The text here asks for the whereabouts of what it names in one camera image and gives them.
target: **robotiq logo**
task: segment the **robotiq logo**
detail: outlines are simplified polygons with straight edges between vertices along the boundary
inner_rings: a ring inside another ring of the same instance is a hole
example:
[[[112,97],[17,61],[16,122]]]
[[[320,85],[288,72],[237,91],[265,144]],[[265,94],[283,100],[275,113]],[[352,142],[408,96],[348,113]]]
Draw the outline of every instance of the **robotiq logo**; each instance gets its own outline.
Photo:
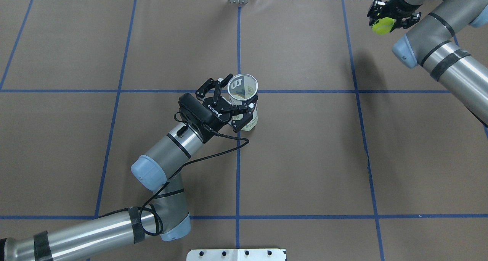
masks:
[[[218,111],[216,111],[216,110],[215,110],[215,109],[214,109],[212,106],[210,106],[210,105],[209,105],[209,106],[208,106],[208,108],[209,108],[210,110],[212,110],[212,112],[213,112],[213,113],[215,113],[215,115],[216,115],[217,117],[222,116],[222,114],[221,114],[221,113],[218,113]]]

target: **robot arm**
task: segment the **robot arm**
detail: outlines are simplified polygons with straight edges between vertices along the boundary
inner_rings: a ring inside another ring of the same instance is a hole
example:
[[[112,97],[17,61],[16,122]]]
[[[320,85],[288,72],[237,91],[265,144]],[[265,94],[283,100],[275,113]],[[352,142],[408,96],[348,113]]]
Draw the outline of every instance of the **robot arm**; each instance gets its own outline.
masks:
[[[74,261],[136,244],[151,236],[161,235],[162,240],[170,241],[187,235],[190,232],[189,212],[183,181],[178,173],[183,166],[202,160],[187,162],[212,136],[239,139],[218,131],[227,124],[234,132],[240,131],[252,119],[252,104],[258,98],[255,95],[241,106],[232,106],[220,96],[221,88],[232,77],[230,74],[225,79],[209,79],[195,92],[203,103],[189,93],[181,96],[178,103],[183,120],[132,166],[136,178],[155,192],[150,198],[151,209],[145,204],[111,212],[63,230],[42,232],[24,240],[5,238],[0,240],[1,260]],[[205,98],[211,89],[215,89],[213,96]],[[232,119],[239,114],[244,115],[242,119]]]
[[[414,11],[424,1],[374,0],[369,24],[374,29],[393,19],[388,27],[391,32],[418,23],[393,46],[395,56],[409,68],[422,66],[486,126],[488,69],[450,39],[467,25],[488,23],[488,0],[444,0],[419,22],[420,13]]]

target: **yellow tennis ball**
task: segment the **yellow tennis ball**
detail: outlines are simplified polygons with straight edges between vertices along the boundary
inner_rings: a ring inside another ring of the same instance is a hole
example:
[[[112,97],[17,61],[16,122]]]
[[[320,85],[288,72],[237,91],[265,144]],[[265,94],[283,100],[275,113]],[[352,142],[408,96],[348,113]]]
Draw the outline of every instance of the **yellow tennis ball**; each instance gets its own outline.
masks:
[[[377,19],[373,25],[371,25],[371,28],[373,29],[373,32],[378,34],[378,35],[385,35],[390,30],[392,30],[392,27],[395,25],[395,20],[392,18],[383,18],[383,19]]]

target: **light blue joint cap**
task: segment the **light blue joint cap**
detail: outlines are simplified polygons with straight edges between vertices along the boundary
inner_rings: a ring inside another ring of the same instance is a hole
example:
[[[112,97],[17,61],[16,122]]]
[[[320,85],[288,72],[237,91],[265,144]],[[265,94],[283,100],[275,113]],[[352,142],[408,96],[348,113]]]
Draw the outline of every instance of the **light blue joint cap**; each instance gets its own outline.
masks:
[[[141,155],[130,171],[148,190],[155,191],[166,183],[166,174],[151,157]]]
[[[414,68],[418,65],[415,54],[413,54],[412,46],[406,34],[401,37],[392,48],[395,56],[408,68]]]
[[[185,219],[183,219],[183,221],[181,221],[176,227],[166,233],[163,233],[161,235],[161,239],[163,241],[173,241],[176,239],[180,239],[190,233],[190,230],[190,214],[188,214]]]
[[[479,16],[477,16],[476,19],[474,19],[474,21],[472,21],[469,25],[478,28],[478,27],[482,27],[487,23],[488,23],[488,5],[483,9],[483,11],[481,11]]]

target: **black cable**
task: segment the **black cable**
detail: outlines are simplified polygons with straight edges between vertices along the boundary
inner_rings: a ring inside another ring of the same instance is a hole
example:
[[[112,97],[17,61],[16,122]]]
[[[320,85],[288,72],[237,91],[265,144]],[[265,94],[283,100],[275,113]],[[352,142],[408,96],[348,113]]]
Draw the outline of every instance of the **black cable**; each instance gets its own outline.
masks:
[[[181,115],[181,120],[178,120],[176,118],[176,115],[180,114]],[[156,192],[154,193],[141,207],[137,207],[137,209],[139,210],[139,222],[142,222],[142,217],[143,217],[143,211],[148,211],[150,212],[151,214],[153,214],[154,216],[154,220],[156,224],[156,232],[153,233],[153,232],[150,232],[148,230],[146,230],[144,228],[144,226],[142,225],[141,223],[141,228],[143,229],[144,233],[147,234],[147,235],[151,235],[151,236],[157,236],[157,235],[161,235],[162,232],[163,232],[163,229],[164,229],[164,225],[163,225],[163,222],[162,222],[162,219],[161,217],[157,214],[156,212],[156,209],[154,208],[154,206],[152,204],[150,204],[150,202],[152,200],[154,200],[154,198],[157,197],[157,195],[159,195],[159,193],[161,193],[168,185],[169,183],[171,182],[171,180],[181,172],[181,170],[188,166],[188,165],[191,165],[193,163],[196,163],[196,162],[200,162],[200,161],[203,161],[203,160],[207,160],[207,159],[211,159],[211,158],[214,158],[214,157],[218,157],[218,156],[221,156],[221,155],[225,155],[227,153],[231,153],[235,150],[238,150],[239,148],[242,148],[244,147],[245,145],[249,144],[249,139],[247,138],[243,138],[243,137],[234,137],[234,136],[230,136],[230,135],[226,135],[226,134],[220,134],[216,131],[214,131],[211,127],[209,127],[208,125],[206,125],[202,120],[200,120],[196,115],[195,116],[195,119],[197,119],[200,124],[202,124],[209,132],[211,132],[214,136],[216,137],[222,137],[222,138],[227,138],[227,139],[232,139],[232,140],[236,140],[236,141],[244,141],[243,144],[235,147],[235,148],[231,148],[230,150],[226,150],[226,151],[222,151],[221,153],[216,153],[214,155],[209,155],[209,156],[206,156],[206,157],[203,157],[203,158],[199,158],[199,159],[196,159],[196,160],[192,160],[190,162],[186,162],[184,163],[179,169],[177,169],[173,174],[171,174],[171,176],[169,176],[169,178],[167,178],[167,181],[166,183],[164,183],[164,185],[162,185],[162,187]],[[184,119],[184,116],[183,114],[181,114],[180,112],[178,113],[175,113],[173,118],[177,121],[177,122],[183,122],[187,127],[188,127],[188,122]],[[150,204],[151,205],[151,209],[147,208],[146,206]],[[105,217],[105,216],[109,216],[109,215],[112,215],[112,214],[116,214],[116,213],[119,213],[119,212],[124,212],[124,211],[127,211],[128,208],[125,208],[125,209],[119,209],[117,211],[113,211],[113,212],[109,212],[107,214],[104,214],[102,216],[99,216],[99,218],[102,218],[102,217]]]

